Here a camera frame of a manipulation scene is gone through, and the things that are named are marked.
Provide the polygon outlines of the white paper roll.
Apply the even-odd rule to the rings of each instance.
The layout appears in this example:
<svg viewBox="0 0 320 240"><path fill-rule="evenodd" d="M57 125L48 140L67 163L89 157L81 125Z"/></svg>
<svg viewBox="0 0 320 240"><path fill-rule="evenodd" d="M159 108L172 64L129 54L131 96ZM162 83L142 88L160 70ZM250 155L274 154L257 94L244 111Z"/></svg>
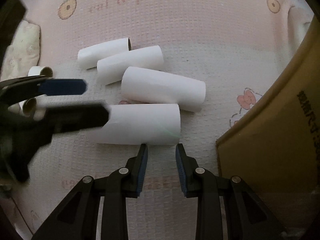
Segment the white paper roll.
<svg viewBox="0 0 320 240"><path fill-rule="evenodd" d="M131 41L128 37L107 41L80 49L77 63L81 69L87 70L96 67L101 59L130 50Z"/></svg>
<svg viewBox="0 0 320 240"><path fill-rule="evenodd" d="M110 105L109 121L87 132L90 142L113 145L176 145L181 136L177 104Z"/></svg>
<svg viewBox="0 0 320 240"><path fill-rule="evenodd" d="M167 72L129 67L121 81L121 94L133 101L176 103L182 110L198 112L206 98L206 84Z"/></svg>
<svg viewBox="0 0 320 240"><path fill-rule="evenodd" d="M53 77L53 70L50 67L33 66L29 69L28 76Z"/></svg>
<svg viewBox="0 0 320 240"><path fill-rule="evenodd" d="M41 121L46 108L39 105L37 98L22 100L8 107L7 118L13 122Z"/></svg>
<svg viewBox="0 0 320 240"><path fill-rule="evenodd" d="M116 54L97 62L97 80L109 85L122 80L128 67L161 70L164 57L160 46L150 46Z"/></svg>

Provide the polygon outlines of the cream floral pillow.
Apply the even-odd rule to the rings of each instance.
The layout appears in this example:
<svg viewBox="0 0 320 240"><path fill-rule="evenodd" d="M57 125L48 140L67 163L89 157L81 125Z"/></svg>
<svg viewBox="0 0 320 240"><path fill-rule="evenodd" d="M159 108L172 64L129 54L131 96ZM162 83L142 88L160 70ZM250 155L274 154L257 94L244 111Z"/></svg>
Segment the cream floral pillow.
<svg viewBox="0 0 320 240"><path fill-rule="evenodd" d="M40 27L22 20L8 46L1 70L1 81L27 76L40 58Z"/></svg>

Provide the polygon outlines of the brown cardboard box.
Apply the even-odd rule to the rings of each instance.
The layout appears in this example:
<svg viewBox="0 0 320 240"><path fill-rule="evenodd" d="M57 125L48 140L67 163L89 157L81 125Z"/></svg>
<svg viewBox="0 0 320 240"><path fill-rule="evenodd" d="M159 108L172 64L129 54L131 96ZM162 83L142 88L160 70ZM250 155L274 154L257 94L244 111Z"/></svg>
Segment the brown cardboard box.
<svg viewBox="0 0 320 240"><path fill-rule="evenodd" d="M262 98L216 142L219 174L241 177L287 227L309 226L319 188L319 21Z"/></svg>

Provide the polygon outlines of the pink cartoon bed sheet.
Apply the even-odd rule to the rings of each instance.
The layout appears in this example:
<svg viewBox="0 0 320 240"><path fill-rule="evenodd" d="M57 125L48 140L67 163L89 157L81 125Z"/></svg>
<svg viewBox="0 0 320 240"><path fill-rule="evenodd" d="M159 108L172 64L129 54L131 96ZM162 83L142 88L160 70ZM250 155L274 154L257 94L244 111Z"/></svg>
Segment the pink cartoon bed sheet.
<svg viewBox="0 0 320 240"><path fill-rule="evenodd" d="M164 71L206 83L198 113L181 111L181 143L217 174L215 141L255 104L281 74L313 18L304 0L21 0L25 21L40 27L38 66L55 76L83 78L83 96L43 98L43 104L122 101L120 82L103 86L97 70L80 70L78 51L129 37L132 49L159 45ZM85 175L100 178L125 165L139 146L93 144L86 133L58 136L30 165L30 182L1 205L30 239ZM184 198L175 147L149 146L144 188L127 200L130 239L194 239L196 199Z"/></svg>

